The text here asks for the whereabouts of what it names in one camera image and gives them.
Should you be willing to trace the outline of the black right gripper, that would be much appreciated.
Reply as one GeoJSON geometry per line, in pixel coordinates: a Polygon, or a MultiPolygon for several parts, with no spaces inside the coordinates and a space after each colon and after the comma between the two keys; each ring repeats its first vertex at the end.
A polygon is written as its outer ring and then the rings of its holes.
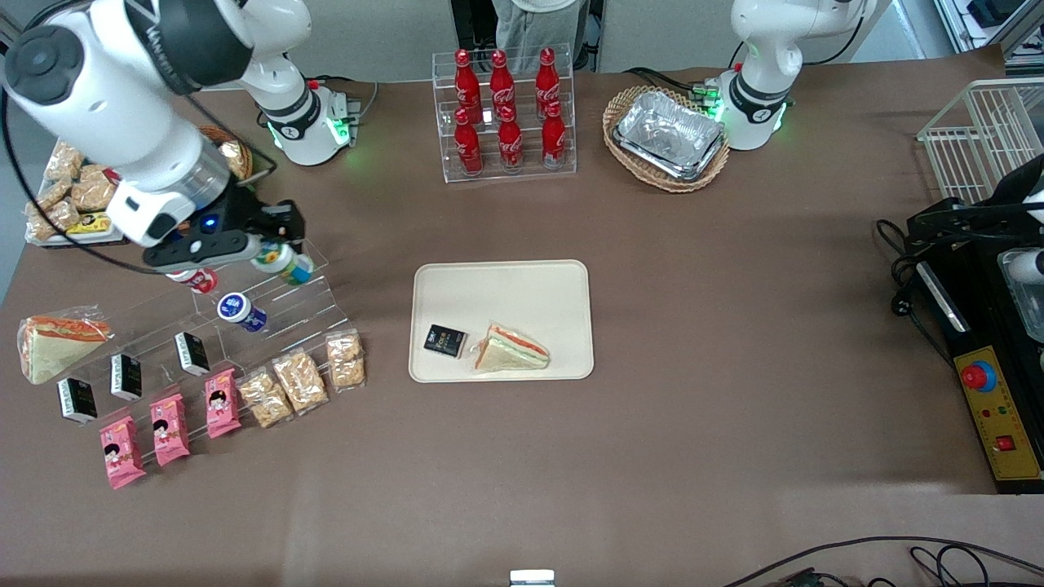
{"type": "Polygon", "coordinates": [[[250,187],[231,186],[186,222],[186,237],[219,238],[234,234],[265,237],[268,244],[302,248],[305,219],[295,201],[265,205],[250,187]]]}

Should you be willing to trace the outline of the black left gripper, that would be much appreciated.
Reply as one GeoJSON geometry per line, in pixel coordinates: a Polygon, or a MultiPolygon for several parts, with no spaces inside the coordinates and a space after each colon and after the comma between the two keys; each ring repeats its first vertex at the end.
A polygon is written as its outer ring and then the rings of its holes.
{"type": "Polygon", "coordinates": [[[984,205],[968,205],[944,198],[930,205],[920,217],[907,219],[906,246],[945,246],[976,241],[1001,241],[1002,235],[1017,239],[1041,239],[1043,224],[1043,156],[1021,165],[1002,179],[984,205]],[[970,224],[984,222],[984,231],[970,224]]]}

